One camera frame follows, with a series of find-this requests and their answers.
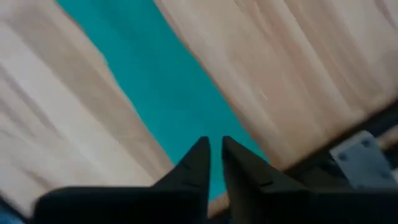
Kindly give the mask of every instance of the wooden board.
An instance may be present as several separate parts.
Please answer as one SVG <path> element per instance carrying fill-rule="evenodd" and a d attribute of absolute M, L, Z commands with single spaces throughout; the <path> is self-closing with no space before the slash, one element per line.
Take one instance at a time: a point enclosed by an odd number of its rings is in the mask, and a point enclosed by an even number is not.
<path fill-rule="evenodd" d="M 156 0 L 278 169 L 398 94 L 395 0 Z"/>
<path fill-rule="evenodd" d="M 150 185 L 172 168 L 53 1 L 1 1 L 0 36 L 0 193 L 14 206 L 29 214 L 66 185 Z"/>

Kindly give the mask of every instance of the gray metal bracket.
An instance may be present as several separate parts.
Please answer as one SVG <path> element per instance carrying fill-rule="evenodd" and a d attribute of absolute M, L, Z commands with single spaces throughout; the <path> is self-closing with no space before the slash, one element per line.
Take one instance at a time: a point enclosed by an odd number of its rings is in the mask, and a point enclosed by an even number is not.
<path fill-rule="evenodd" d="M 361 131 L 334 147 L 330 154 L 352 187 L 398 189 L 390 164 L 371 133 Z"/>

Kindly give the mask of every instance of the teal surface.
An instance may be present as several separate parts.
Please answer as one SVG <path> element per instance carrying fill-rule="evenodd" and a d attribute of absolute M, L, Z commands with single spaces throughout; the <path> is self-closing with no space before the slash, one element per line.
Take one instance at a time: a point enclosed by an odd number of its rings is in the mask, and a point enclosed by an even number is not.
<path fill-rule="evenodd" d="M 58 2 L 104 54 L 120 87 L 174 164 L 200 136 L 210 137 L 210 200 L 225 192 L 222 136 L 230 135 L 261 154 L 153 1 Z"/>

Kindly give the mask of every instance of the metal bracket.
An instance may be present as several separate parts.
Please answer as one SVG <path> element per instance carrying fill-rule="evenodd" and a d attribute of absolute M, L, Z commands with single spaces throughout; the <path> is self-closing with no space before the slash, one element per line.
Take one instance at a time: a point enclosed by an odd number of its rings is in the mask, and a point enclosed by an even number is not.
<path fill-rule="evenodd" d="M 352 187 L 398 189 L 390 164 L 371 133 L 361 131 L 334 147 L 330 154 Z"/>

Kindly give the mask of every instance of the turquoise gap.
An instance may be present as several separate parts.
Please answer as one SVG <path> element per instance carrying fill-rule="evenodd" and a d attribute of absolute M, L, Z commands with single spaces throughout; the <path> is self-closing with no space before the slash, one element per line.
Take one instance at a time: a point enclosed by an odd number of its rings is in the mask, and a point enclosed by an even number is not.
<path fill-rule="evenodd" d="M 225 135 L 264 158 L 199 63 L 150 0 L 58 0 L 105 56 L 141 120 L 177 164 L 200 136 L 211 144 L 210 195 L 226 191 Z"/>

